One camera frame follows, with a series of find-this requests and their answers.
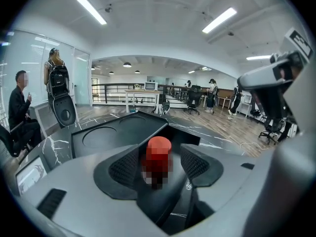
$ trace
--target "black marble surface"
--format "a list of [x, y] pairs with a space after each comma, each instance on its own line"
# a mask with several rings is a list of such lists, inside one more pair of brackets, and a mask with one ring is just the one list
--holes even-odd
[[[104, 124], [111, 120], [126, 116], [128, 114], [110, 114], [97, 118], [90, 118], [87, 120], [82, 120], [76, 122], [73, 125], [67, 126], [51, 136], [43, 140], [38, 146], [36, 146], [30, 154], [25, 158], [25, 160], [20, 165], [17, 172], [29, 164], [33, 159], [38, 156], [44, 158], [48, 166], [47, 172], [53, 170], [57, 166], [72, 159], [71, 155], [71, 135], [80, 130], [91, 128], [95, 125]], [[239, 149], [239, 146], [229, 141], [220, 134], [207, 129], [201, 125], [194, 124], [192, 122], [183, 120], [181, 118], [175, 118], [168, 115], [159, 115], [159, 117], [167, 119], [169, 125], [185, 131], [187, 133], [193, 134], [201, 138], [200, 146], [208, 147], [210, 150], [221, 150], [224, 152], [242, 155], [243, 151]]]

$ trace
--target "white ceiling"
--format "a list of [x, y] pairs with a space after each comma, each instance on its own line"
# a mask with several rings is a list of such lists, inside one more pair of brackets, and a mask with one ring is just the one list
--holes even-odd
[[[34, 0], [33, 11], [49, 16], [94, 43], [100, 37], [117, 32], [150, 29], [177, 35], [195, 36], [202, 42], [222, 48], [236, 62], [243, 73], [266, 65], [268, 61], [247, 61], [246, 57], [277, 52], [285, 33], [296, 28], [303, 36], [304, 29], [283, 0], [90, 0], [107, 20], [101, 26], [76, 0]], [[237, 14], [218, 28], [204, 34], [202, 29], [229, 7]], [[142, 54], [133, 57], [142, 61]], [[164, 63], [166, 59], [151, 58]], [[170, 59], [170, 66], [177, 66]], [[107, 59], [111, 67], [122, 63], [117, 58]]]
[[[132, 68], [124, 68], [123, 64], [125, 62], [129, 62], [132, 65]], [[202, 67], [200, 64], [164, 57], [121, 56], [93, 61], [92, 67], [97, 68], [92, 71], [92, 73], [96, 75], [108, 75], [110, 71], [113, 71], [114, 73], [120, 73], [124, 70], [134, 72], [136, 69], [142, 67], [140, 65], [146, 65], [152, 69], [166, 69], [165, 71], [172, 71], [175, 73], [188, 73]]]

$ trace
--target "black suit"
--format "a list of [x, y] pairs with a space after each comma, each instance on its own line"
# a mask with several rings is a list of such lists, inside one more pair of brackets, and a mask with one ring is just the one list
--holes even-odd
[[29, 106], [31, 102], [29, 100], [24, 100], [24, 95], [19, 88], [16, 88], [12, 91], [9, 100], [9, 126], [10, 129], [13, 129], [22, 121], [25, 121], [20, 128], [21, 135], [26, 134], [28, 131], [33, 130], [34, 135], [31, 138], [30, 145], [35, 147], [41, 142], [41, 135], [40, 135], [40, 125], [36, 119], [26, 119], [26, 113], [29, 114]]

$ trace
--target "door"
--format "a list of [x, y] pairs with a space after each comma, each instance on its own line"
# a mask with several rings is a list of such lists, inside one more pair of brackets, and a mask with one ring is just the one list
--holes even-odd
[[90, 105], [89, 101], [89, 54], [75, 49], [74, 91], [76, 103]]

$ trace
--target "black pants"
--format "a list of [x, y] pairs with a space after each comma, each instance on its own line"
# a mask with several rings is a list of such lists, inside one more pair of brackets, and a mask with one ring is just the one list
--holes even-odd
[[21, 135], [23, 136], [29, 131], [33, 131], [33, 137], [31, 138], [29, 145], [33, 148], [41, 143], [40, 124], [36, 119], [27, 119], [25, 124], [21, 126]]
[[206, 102], [206, 106], [209, 108], [213, 108], [214, 107], [214, 98], [208, 98], [207, 102]]
[[235, 102], [234, 102], [234, 107], [233, 107], [232, 110], [231, 110], [232, 113], [234, 113], [234, 114], [236, 113], [236, 110], [237, 110], [239, 104], [240, 104], [240, 99], [237, 98], [237, 99], [235, 100]]

